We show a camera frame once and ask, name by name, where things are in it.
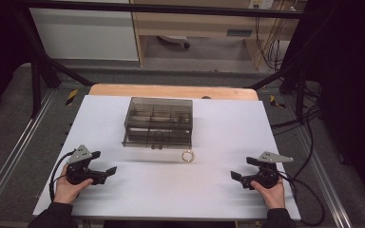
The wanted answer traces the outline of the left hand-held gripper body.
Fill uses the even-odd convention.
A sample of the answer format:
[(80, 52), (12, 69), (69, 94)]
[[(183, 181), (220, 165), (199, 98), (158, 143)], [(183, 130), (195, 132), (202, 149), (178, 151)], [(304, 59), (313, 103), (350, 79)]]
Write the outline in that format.
[(85, 181), (89, 174), (88, 166), (92, 159), (92, 153), (83, 144), (76, 148), (67, 161), (67, 181), (73, 185)]

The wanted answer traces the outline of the light wooden desk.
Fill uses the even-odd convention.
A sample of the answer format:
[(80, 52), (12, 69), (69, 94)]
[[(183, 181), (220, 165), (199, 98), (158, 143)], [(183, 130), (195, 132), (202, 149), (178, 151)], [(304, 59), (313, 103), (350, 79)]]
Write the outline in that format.
[[(249, 10), (250, 0), (129, 0), (132, 4), (234, 8)], [(269, 10), (292, 10), (295, 0), (274, 0)], [(136, 34), (145, 36), (233, 37), (244, 41), (255, 69), (266, 71), (272, 48), (291, 41), (297, 19), (194, 14), (132, 14)]]

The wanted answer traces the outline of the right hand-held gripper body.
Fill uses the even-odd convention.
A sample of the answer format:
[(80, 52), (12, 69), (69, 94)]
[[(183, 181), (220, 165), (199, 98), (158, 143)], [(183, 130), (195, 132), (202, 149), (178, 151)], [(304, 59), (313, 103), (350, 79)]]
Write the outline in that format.
[(272, 188), (279, 180), (278, 162), (292, 162), (291, 157), (281, 156), (280, 154), (264, 151), (258, 158), (260, 166), (259, 172), (250, 177), (250, 181), (257, 181), (265, 188)]

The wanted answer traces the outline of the light wooden table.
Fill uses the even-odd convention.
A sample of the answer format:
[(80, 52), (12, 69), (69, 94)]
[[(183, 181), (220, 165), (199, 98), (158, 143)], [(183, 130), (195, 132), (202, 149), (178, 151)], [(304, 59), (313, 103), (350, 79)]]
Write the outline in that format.
[(179, 85), (93, 85), (89, 95), (103, 96), (138, 96), (165, 98), (209, 97), (218, 100), (257, 101), (259, 96), (253, 89), (231, 87), (179, 86)]

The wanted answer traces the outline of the aluminium floor rail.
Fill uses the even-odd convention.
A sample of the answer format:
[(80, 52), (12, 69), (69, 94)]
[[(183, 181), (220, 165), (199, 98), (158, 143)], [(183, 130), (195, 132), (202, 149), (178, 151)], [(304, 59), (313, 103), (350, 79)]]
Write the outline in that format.
[(313, 168), (317, 183), (336, 223), (336, 227), (352, 228), (352, 223), (346, 213), (346, 210), (344, 209), (336, 189), (328, 176), (328, 172), (324, 169), (316, 150), (312, 147), (312, 138), (308, 135), (307, 129), (304, 125), (298, 128), (298, 134), (301, 138), (301, 143), (304, 147), (305, 153), (307, 155), (311, 154), (309, 163)]
[(0, 166), (0, 195), (2, 194), (6, 184), (8, 183), (15, 167), (17, 166), (18, 162), (21, 160), (24, 152), (26, 151), (30, 140), (32, 139), (39, 124), (43, 120), (55, 95), (55, 90), (48, 90), (41, 102), (42, 107), (36, 112), (33, 117), (28, 119), (25, 129), (21, 132), (21, 135), (17, 137), (16, 144), (9, 149), (8, 155), (4, 156), (5, 161)]

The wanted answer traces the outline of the white table board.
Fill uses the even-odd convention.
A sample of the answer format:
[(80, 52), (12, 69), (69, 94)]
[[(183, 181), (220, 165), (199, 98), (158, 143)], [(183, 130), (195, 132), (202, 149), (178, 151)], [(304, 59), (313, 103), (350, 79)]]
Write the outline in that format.
[(83, 144), (101, 156), (93, 170), (115, 167), (102, 185), (89, 186), (73, 203), (83, 219), (249, 220), (263, 219), (262, 197), (230, 174), (257, 173), (247, 163), (277, 146), (260, 101), (196, 99), (193, 102), (193, 157), (181, 150), (124, 147), (130, 100), (90, 96), (82, 101), (62, 151)]

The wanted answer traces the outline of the white cabinet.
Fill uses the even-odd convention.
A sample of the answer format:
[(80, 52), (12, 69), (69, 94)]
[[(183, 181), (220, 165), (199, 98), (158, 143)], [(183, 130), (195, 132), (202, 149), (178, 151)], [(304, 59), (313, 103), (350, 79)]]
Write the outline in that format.
[(46, 53), (55, 59), (137, 61), (131, 14), (31, 9)]

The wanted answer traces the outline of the person's right hand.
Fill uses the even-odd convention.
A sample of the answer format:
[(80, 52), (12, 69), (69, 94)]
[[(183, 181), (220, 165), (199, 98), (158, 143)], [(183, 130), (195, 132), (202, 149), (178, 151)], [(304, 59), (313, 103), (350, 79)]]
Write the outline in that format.
[(251, 186), (263, 197), (269, 209), (279, 209), (285, 207), (284, 185), (282, 178), (272, 188), (265, 188), (255, 180), (250, 182)]

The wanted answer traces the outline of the yellow black striped tape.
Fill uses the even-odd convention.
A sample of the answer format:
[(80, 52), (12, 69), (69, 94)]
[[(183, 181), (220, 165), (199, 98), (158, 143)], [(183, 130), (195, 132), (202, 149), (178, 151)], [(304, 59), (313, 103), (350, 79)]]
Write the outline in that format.
[(72, 102), (74, 100), (74, 98), (76, 97), (78, 93), (78, 89), (73, 89), (70, 91), (68, 97), (67, 97), (67, 100), (66, 100), (66, 105), (72, 105)]
[(286, 108), (285, 104), (280, 104), (277, 102), (276, 97), (274, 95), (270, 95), (270, 105), (271, 106), (277, 106), (279, 108)]

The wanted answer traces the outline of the black metal frame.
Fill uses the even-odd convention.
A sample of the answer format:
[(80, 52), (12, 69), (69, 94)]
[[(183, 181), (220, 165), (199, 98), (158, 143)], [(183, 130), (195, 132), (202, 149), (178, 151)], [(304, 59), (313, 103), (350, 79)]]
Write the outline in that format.
[(55, 1), (55, 0), (14, 0), (9, 2), (10, 9), (16, 18), (21, 30), (25, 33), (31, 47), (30, 54), (34, 57), (31, 62), (32, 87), (33, 87), (33, 112), (35, 116), (40, 109), (40, 86), (39, 76), (42, 76), (49, 87), (58, 87), (61, 82), (55, 73), (55, 69), (65, 73), (70, 78), (84, 86), (93, 86), (94, 82), (83, 78), (65, 66), (59, 64), (46, 54), (39, 39), (38, 32), (31, 26), (32, 23), (25, 16), (25, 11), (33, 9), (55, 9), (55, 10), (93, 10), (93, 11), (120, 11), (139, 13), (166, 13), (166, 14), (198, 14), (212, 16), (236, 16), (251, 18), (283, 18), (283, 19), (309, 19), (317, 15), (305, 11), (291, 10), (268, 10), (268, 9), (234, 9), (215, 7), (195, 6), (171, 6), (153, 4), (124, 4), (124, 3), (103, 3), (103, 2), (81, 2), (81, 1)]

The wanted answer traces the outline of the person's left hand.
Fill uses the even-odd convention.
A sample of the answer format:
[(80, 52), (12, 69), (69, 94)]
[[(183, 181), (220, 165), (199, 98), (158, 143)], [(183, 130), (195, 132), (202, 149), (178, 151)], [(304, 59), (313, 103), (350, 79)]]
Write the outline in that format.
[(54, 202), (72, 204), (78, 195), (93, 183), (92, 179), (87, 179), (79, 184), (71, 184), (67, 181), (67, 165), (63, 167), (61, 177), (56, 182)]

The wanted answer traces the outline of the office chair base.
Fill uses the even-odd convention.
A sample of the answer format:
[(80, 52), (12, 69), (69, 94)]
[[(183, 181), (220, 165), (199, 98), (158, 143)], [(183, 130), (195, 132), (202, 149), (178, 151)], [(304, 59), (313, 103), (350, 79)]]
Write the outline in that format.
[(173, 44), (179, 44), (182, 45), (184, 48), (190, 48), (190, 44), (188, 43), (188, 39), (185, 36), (164, 36), (160, 35), (160, 39), (173, 43)]

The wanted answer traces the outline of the white power strip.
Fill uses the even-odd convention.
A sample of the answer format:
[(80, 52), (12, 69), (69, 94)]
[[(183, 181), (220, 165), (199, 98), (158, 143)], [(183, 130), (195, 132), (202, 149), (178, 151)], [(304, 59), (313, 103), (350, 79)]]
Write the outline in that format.
[(250, 0), (248, 8), (255, 10), (270, 10), (274, 4), (274, 0)]

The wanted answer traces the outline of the smoky clear plastic drawer box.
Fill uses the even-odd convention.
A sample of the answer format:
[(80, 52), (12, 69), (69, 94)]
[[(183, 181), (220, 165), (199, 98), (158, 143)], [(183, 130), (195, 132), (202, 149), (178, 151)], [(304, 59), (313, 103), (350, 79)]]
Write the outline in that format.
[(123, 146), (190, 149), (193, 101), (132, 97), (125, 116)]

